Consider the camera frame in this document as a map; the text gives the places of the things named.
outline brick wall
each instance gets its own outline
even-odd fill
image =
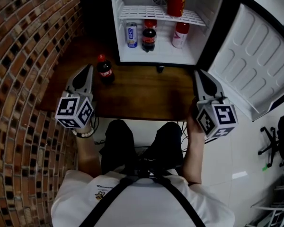
[[[38,111],[58,57],[82,32],[79,0],[0,0],[0,226],[50,223],[74,167],[70,131]]]

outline shelf rack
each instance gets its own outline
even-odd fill
[[[173,17],[166,13],[166,8],[158,6],[124,6],[119,18],[157,19],[205,26],[205,23],[194,11],[184,10],[181,17]]]

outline green object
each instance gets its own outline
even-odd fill
[[[268,169],[268,167],[267,167],[267,164],[266,164],[266,166],[262,168],[262,171],[264,172],[264,171],[266,171],[267,169]]]

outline wooden tabletop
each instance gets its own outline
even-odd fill
[[[186,69],[165,67],[157,73],[154,66],[116,66],[111,50],[87,37],[73,39],[59,60],[43,100],[41,110],[54,112],[69,77],[86,64],[97,64],[104,53],[115,74],[112,85],[101,83],[96,68],[93,95],[99,117],[180,121],[187,116],[194,97],[193,82]]]

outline bracelet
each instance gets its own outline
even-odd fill
[[[75,135],[75,136],[77,136],[77,137],[79,137],[79,138],[88,138],[88,137],[90,137],[93,133],[94,133],[94,129],[93,128],[91,128],[91,130],[90,130],[90,132],[88,132],[88,133],[78,133],[78,132],[76,132],[75,130],[72,130],[72,133]]]

